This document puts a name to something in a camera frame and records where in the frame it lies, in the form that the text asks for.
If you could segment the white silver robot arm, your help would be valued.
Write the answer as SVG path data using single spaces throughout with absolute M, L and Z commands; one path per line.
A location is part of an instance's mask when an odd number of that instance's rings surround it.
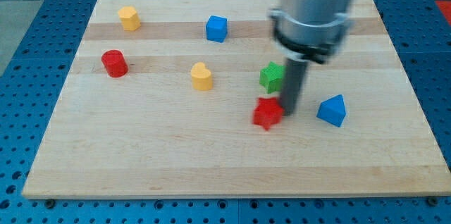
M 270 12 L 276 46 L 289 61 L 326 63 L 352 25 L 352 0 L 280 0 Z

